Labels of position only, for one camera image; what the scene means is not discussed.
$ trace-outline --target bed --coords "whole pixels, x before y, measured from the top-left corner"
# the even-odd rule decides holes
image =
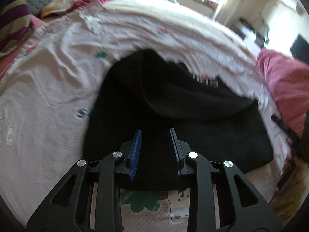
[[[246,176],[270,202],[289,147],[271,121],[272,114],[279,114],[276,104],[242,46],[229,29],[165,0],[93,1],[39,27],[0,81],[0,179],[5,182],[0,195],[7,207],[26,226],[44,197],[81,158],[102,78],[112,64],[139,49],[181,61],[196,75],[220,74],[237,95],[258,99],[274,160]],[[159,195],[158,209],[141,212],[133,212],[124,197],[126,231],[186,231],[187,201],[174,206],[179,194]]]

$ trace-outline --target cartoon face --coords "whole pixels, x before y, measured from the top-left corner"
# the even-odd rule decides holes
[[[172,221],[179,222],[189,215],[190,188],[168,191],[167,198],[171,203]]]

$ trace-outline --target silver screw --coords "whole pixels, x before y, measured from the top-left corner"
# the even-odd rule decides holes
[[[231,162],[231,161],[229,161],[229,160],[226,160],[226,161],[224,162],[224,165],[225,165],[226,167],[232,167],[232,166],[233,166],[233,162]]]
[[[78,165],[79,167],[83,167],[84,165],[86,165],[86,161],[83,160],[83,159],[81,159],[81,160],[79,160],[79,161],[77,162],[77,165]]]
[[[198,156],[198,154],[196,152],[189,152],[188,155],[189,155],[190,158],[193,158],[193,159]]]
[[[113,152],[113,157],[119,158],[119,157],[121,157],[121,156],[122,156],[122,153],[121,153],[121,152],[119,152],[119,151]]]

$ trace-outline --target curtain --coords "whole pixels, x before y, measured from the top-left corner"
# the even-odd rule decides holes
[[[229,26],[232,24],[234,13],[237,10],[241,0],[223,0],[213,16],[213,19],[219,23]]]

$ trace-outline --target pink pillow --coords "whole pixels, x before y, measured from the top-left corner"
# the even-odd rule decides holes
[[[266,49],[258,55],[256,65],[283,121],[301,135],[309,110],[309,65]]]
[[[32,26],[34,29],[37,29],[44,25],[45,23],[40,20],[39,18],[36,18],[33,15],[29,15],[32,21]],[[0,80],[3,78],[5,72],[7,69],[11,66],[11,63],[13,60],[16,58],[17,54],[19,53],[20,49],[24,46],[25,41],[23,41],[13,52],[10,54],[6,55],[5,57],[0,59]]]

